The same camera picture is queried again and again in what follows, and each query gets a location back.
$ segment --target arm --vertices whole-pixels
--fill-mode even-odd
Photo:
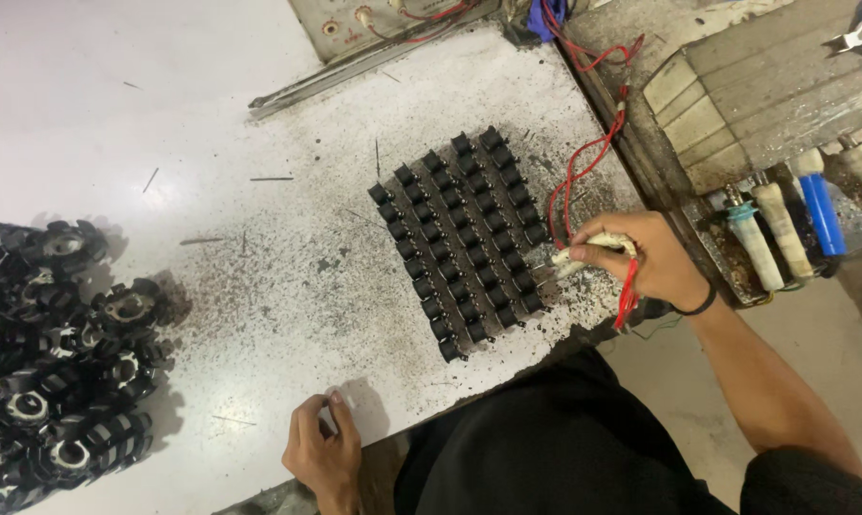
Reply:
[[[329,405],[338,434],[319,417]],[[323,515],[358,513],[361,437],[340,392],[314,395],[291,413],[288,447],[282,464],[313,490]]]
[[[698,309],[708,297],[708,281],[658,213],[604,215],[586,222],[571,241],[571,257],[624,280],[627,257],[585,245],[607,231],[626,234],[637,244],[641,266],[634,287],[642,295],[685,311]],[[825,403],[722,299],[689,322],[753,449],[805,450],[862,477],[860,458]]]

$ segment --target wire cutters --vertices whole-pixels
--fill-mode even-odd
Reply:
[[[835,50],[832,57],[852,49],[859,49],[862,51],[862,40],[860,39],[860,32],[862,32],[862,1],[857,6],[857,12],[854,14],[854,21],[851,24],[851,28],[853,28],[853,30],[848,34],[842,34],[826,42],[826,45]]]

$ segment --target finger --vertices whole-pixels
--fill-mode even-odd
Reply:
[[[323,435],[319,432],[319,411],[323,409],[326,402],[325,395],[313,395],[298,408],[301,443],[323,441]]]
[[[323,439],[327,439],[335,435],[335,433],[329,427],[329,422],[323,420],[322,417],[319,418],[319,433],[323,435]]]
[[[621,233],[637,239],[638,228],[651,216],[650,212],[604,213],[584,222],[571,239],[571,245],[583,245],[599,233]]]
[[[355,427],[355,420],[351,417],[349,405],[345,404],[345,399],[339,391],[334,391],[329,396],[329,414],[332,416],[332,421],[336,423],[342,440],[360,446],[361,437],[358,434],[358,428]]]
[[[291,428],[288,429],[288,448],[297,448],[301,444],[301,430],[298,427],[298,410],[291,412]]]
[[[617,252],[612,252],[606,247],[598,245],[580,245],[572,247],[569,251],[571,259],[582,261],[600,268],[605,268],[608,273],[625,280],[628,278],[628,266],[631,258]]]

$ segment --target red wire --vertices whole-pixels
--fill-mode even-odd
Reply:
[[[448,15],[451,15],[451,14],[453,14],[453,13],[455,13],[455,12],[459,11],[459,10],[460,10],[460,9],[462,9],[464,6],[466,6],[466,3],[465,3],[465,2],[460,2],[460,3],[459,3],[459,4],[457,4],[456,6],[452,6],[452,7],[450,7],[449,9],[447,9],[446,11],[439,12],[439,13],[437,13],[437,15],[432,15],[432,16],[430,16],[430,17],[419,17],[419,16],[415,16],[415,15],[413,15],[412,13],[410,13],[409,11],[407,11],[407,10],[405,9],[405,7],[402,7],[402,9],[400,9],[400,10],[399,10],[399,14],[403,15],[403,16],[404,16],[404,17],[406,17],[406,18],[412,18],[412,19],[417,19],[417,20],[427,21],[427,20],[433,20],[433,19],[440,19],[440,18],[444,18],[444,17],[446,17],[446,16],[448,16]]]
[[[617,61],[617,62],[606,61],[607,64],[616,64],[616,65],[622,65],[623,64],[625,66],[631,66],[631,59],[633,59],[634,56],[638,54],[638,52],[641,50],[641,47],[643,46],[644,35],[642,34],[631,44],[630,50],[625,48],[623,45],[616,45],[616,46],[608,49],[607,51],[605,51],[603,53],[597,54],[597,52],[595,52],[595,51],[591,51],[589,49],[585,49],[583,47],[580,47],[577,44],[575,44],[573,41],[569,40],[567,37],[564,36],[564,34],[561,31],[561,26],[558,24],[558,21],[555,18],[555,15],[554,15],[554,12],[552,11],[551,6],[549,6],[545,0],[539,0],[539,1],[540,1],[540,5],[542,6],[542,10],[543,10],[543,23],[549,29],[549,31],[552,34],[554,34],[555,37],[558,38],[559,41],[561,41],[562,44],[564,44],[567,48],[570,49],[570,52],[568,54],[570,55],[571,61],[574,63],[574,67],[577,69],[578,72],[589,72],[597,64],[599,64],[600,62],[603,62],[603,60],[605,60],[606,57],[610,53],[613,53],[615,51],[621,51],[622,55],[624,56],[624,59],[621,61]],[[593,62],[590,65],[582,66],[580,64],[580,61],[577,58],[577,55],[576,55],[577,52],[581,52],[581,53],[586,54],[588,56],[592,56],[595,59],[593,60]],[[621,127],[625,123],[624,102],[625,102],[625,99],[627,97],[628,97],[628,86],[622,85],[620,87],[620,100],[621,100],[620,108],[619,108],[619,111],[615,115],[615,119],[612,121],[612,125],[609,127],[608,133],[603,135],[600,138],[594,139],[593,141],[590,141],[590,142],[584,144],[583,146],[581,146],[580,148],[578,148],[574,152],[574,154],[571,156],[570,161],[567,163],[567,178],[566,178],[566,180],[564,182],[562,182],[561,184],[559,184],[558,187],[555,188],[554,191],[552,191],[551,197],[549,197],[548,217],[547,217],[548,227],[549,227],[549,231],[551,232],[552,236],[554,237],[554,244],[559,250],[564,249],[564,244],[562,244],[561,241],[557,238],[557,236],[555,234],[555,230],[554,230],[554,220],[552,218],[552,211],[554,209],[555,197],[557,197],[558,193],[560,193],[561,190],[564,189],[564,212],[563,212],[564,229],[566,230],[567,237],[571,238],[573,233],[571,231],[570,217],[568,216],[568,209],[569,209],[569,204],[570,204],[570,199],[571,199],[571,184],[574,181],[576,181],[576,180],[580,179],[581,177],[583,177],[584,175],[586,175],[586,173],[588,173],[590,170],[593,170],[593,168],[603,158],[603,156],[606,155],[606,151],[608,150],[608,147],[612,142],[612,137],[615,136],[615,134],[619,133],[619,131],[621,130]],[[577,156],[579,156],[580,153],[583,152],[585,149],[589,148],[590,146],[594,146],[600,142],[603,144],[603,146],[602,146],[602,148],[599,149],[599,153],[597,154],[597,157],[594,158],[584,170],[582,170],[580,173],[577,173],[574,175],[574,162],[577,159]],[[631,257],[631,260],[629,261],[629,266],[628,266],[628,276],[625,278],[625,282],[622,285],[621,294],[619,296],[619,315],[616,317],[615,323],[613,323],[613,327],[616,329],[616,331],[621,331],[622,328],[624,328],[625,321],[628,319],[628,316],[631,314],[631,311],[634,310],[634,308],[638,305],[638,297],[639,296],[638,296],[638,293],[634,290],[634,287],[632,286],[633,282],[634,282],[634,276],[635,276],[635,274],[637,274],[637,271],[638,271],[638,258],[637,257]]]
[[[470,12],[472,5],[461,4],[459,7],[462,9],[460,11],[460,14],[457,15],[456,17],[454,17],[453,19],[451,19],[450,21],[448,21],[447,25],[444,26],[444,29],[440,29],[437,32],[434,32],[432,34],[428,34],[427,36],[423,36],[421,38],[415,38],[414,40],[398,40],[396,38],[387,38],[386,36],[383,36],[381,33],[377,32],[377,30],[373,27],[372,24],[368,25],[368,30],[374,36],[376,36],[376,37],[378,37],[384,41],[392,41],[394,43],[421,43],[422,41],[431,40],[432,38],[436,38],[437,36],[440,36],[444,32],[447,32],[448,29],[450,29],[451,27],[453,27],[454,25],[459,23],[460,20],[466,16],[466,13]]]

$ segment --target green wire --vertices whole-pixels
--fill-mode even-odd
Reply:
[[[679,318],[677,318],[676,320],[671,320],[669,322],[663,322],[660,325],[657,325],[656,327],[654,327],[654,331],[651,331],[651,334],[648,334],[646,336],[644,336],[641,333],[638,333],[637,331],[635,331],[633,329],[631,330],[631,333],[637,334],[642,340],[650,340],[651,337],[654,336],[654,334],[656,334],[657,331],[659,331],[661,329],[672,329],[672,328],[676,327],[679,324],[679,322],[682,321],[682,318],[683,318],[682,315],[679,315]]]

